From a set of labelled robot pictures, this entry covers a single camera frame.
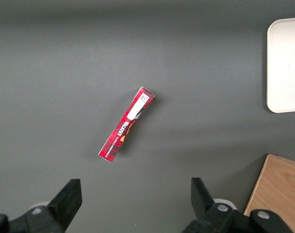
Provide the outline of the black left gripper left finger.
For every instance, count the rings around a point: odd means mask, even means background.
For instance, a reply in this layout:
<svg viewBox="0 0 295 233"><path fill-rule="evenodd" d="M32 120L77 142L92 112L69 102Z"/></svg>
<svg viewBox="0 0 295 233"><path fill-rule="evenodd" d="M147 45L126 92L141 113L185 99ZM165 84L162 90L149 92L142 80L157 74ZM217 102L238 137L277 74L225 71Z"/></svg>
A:
<svg viewBox="0 0 295 233"><path fill-rule="evenodd" d="M48 203L9 220L0 214L0 233L64 233L82 204L80 179L71 179Z"/></svg>

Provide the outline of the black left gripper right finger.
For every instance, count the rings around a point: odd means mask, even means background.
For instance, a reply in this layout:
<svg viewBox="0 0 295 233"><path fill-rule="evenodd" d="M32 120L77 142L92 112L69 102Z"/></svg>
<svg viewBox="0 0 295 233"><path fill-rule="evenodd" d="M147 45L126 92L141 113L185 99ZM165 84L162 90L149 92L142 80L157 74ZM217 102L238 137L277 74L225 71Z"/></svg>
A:
<svg viewBox="0 0 295 233"><path fill-rule="evenodd" d="M292 230L276 213L256 209L245 216L226 203L217 203L201 178L191 179L191 204L196 220L184 233L291 233Z"/></svg>

